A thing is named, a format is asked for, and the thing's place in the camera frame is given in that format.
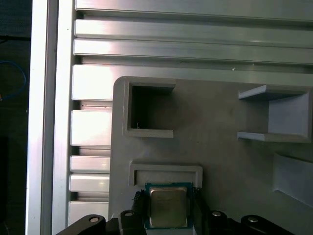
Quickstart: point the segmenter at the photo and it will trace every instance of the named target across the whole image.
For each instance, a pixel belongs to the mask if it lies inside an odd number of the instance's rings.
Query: gray plastic panel
[[[313,163],[276,155],[274,189],[313,207]]]
[[[268,115],[259,116],[260,109],[268,111],[268,101],[250,105],[238,100],[239,90],[255,85],[177,80],[170,96],[150,100],[152,117],[162,127],[173,129],[174,138],[152,139],[122,134],[125,79],[114,85],[109,216],[131,207],[134,193],[142,189],[129,186],[131,161],[198,164],[203,167],[202,186],[211,209],[224,211],[237,221],[258,214],[292,233],[313,233],[313,208],[273,190],[275,149],[284,144],[237,140],[238,129],[268,128]],[[167,233],[148,231],[148,235],[163,234]],[[192,231],[173,234],[190,235]]]

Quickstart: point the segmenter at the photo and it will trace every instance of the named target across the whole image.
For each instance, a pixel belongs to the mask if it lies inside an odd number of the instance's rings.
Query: screw
[[[249,222],[251,222],[251,223],[257,223],[257,222],[258,222],[258,219],[257,219],[257,218],[254,218],[254,217],[249,217],[248,220],[249,220]]]
[[[91,223],[94,223],[94,222],[98,222],[98,218],[96,218],[96,217],[93,217],[93,218],[91,218],[89,221],[91,222]]]
[[[212,215],[215,217],[220,217],[222,214],[219,211],[212,212]]]

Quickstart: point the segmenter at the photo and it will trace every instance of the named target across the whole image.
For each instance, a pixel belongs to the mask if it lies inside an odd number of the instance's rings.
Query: metal frame
[[[72,54],[73,26],[75,20],[73,0],[59,1],[58,50],[55,91],[54,164],[52,234],[57,234],[68,223],[68,176],[69,120],[71,102],[71,75],[74,57]]]
[[[312,6],[293,0],[34,0],[26,234],[56,234],[73,222],[70,205],[89,211],[88,205],[108,194],[84,190],[82,184],[76,188],[84,201],[70,202],[70,179],[108,174],[91,164],[70,177],[70,161],[78,160],[74,156],[108,160],[111,127],[92,120],[111,112],[116,79],[126,75],[313,86],[307,66],[313,64],[313,33],[305,30],[313,22]],[[76,11],[87,15],[77,20]],[[74,62],[75,55],[84,65]],[[74,102],[81,107],[72,112]],[[80,119],[73,120],[72,113]],[[86,113],[91,119],[81,118]],[[71,143],[80,137],[71,136],[73,121],[93,125],[87,144]],[[106,129],[101,132],[105,142],[96,138],[97,125]],[[71,145],[79,152],[72,158]],[[109,175],[101,177],[107,182]]]
[[[26,235],[51,234],[57,8],[57,1],[33,0]]]

